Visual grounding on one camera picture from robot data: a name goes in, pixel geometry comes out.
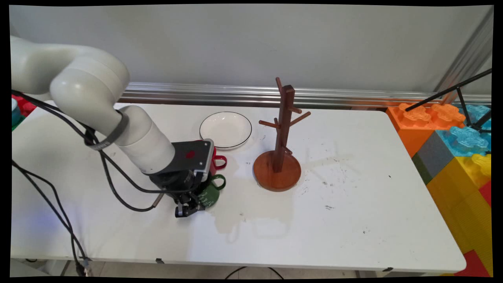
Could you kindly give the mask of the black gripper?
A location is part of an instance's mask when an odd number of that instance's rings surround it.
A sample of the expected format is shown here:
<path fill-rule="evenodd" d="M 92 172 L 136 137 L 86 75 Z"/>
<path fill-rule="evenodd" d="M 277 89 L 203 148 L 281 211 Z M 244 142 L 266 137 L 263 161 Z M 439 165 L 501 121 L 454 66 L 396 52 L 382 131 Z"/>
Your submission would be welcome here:
<path fill-rule="evenodd" d="M 206 210 L 200 195 L 204 189 L 197 189 L 202 182 L 203 172 L 183 170 L 150 175 L 149 179 L 176 203 L 175 217 L 189 217 L 196 211 Z"/>

